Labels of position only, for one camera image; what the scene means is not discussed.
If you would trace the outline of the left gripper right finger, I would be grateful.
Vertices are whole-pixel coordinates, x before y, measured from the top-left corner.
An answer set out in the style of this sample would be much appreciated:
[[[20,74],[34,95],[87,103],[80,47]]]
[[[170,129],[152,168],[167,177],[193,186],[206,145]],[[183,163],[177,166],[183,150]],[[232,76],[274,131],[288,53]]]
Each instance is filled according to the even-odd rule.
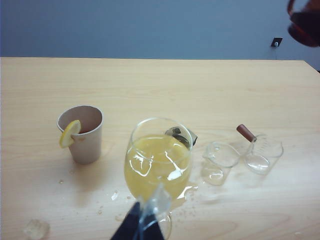
[[[167,240],[172,233],[170,213],[172,198],[160,183],[148,200],[140,200],[136,238],[139,240]]]

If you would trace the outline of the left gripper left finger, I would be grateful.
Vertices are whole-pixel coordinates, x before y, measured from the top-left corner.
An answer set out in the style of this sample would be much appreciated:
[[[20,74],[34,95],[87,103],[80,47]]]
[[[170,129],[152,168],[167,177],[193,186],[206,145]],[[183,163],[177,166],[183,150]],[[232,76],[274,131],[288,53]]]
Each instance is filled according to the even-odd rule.
[[[111,240],[139,240],[140,203],[135,202]]]

